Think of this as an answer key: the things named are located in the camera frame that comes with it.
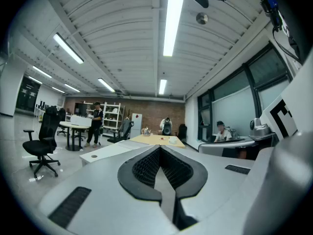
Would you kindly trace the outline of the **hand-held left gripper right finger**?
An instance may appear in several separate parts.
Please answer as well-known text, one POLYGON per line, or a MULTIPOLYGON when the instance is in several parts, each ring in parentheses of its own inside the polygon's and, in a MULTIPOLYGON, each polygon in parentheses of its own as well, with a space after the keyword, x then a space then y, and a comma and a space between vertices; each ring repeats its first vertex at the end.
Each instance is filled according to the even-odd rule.
POLYGON ((198 221, 185 213, 181 200, 200 192, 207 182, 208 171, 201 163, 164 145, 160 147, 160 167, 175 191, 172 222, 184 230, 198 221))

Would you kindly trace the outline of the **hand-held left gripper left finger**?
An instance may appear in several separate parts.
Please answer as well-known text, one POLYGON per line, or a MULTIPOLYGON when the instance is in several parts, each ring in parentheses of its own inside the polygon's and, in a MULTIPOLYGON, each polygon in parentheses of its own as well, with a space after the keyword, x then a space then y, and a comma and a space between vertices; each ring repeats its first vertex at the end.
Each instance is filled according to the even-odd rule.
POLYGON ((132 197, 143 201, 162 202, 162 194, 155 189, 156 175, 160 168, 160 146, 128 159, 121 165, 117 179, 132 197))

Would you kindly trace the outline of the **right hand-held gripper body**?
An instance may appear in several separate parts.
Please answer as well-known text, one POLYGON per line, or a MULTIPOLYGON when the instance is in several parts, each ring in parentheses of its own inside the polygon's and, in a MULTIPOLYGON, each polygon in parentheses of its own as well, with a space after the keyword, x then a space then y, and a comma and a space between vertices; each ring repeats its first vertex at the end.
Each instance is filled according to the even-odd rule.
POLYGON ((268 107, 282 140, 274 147, 265 179, 247 215, 245 235, 313 233, 313 57, 268 107))

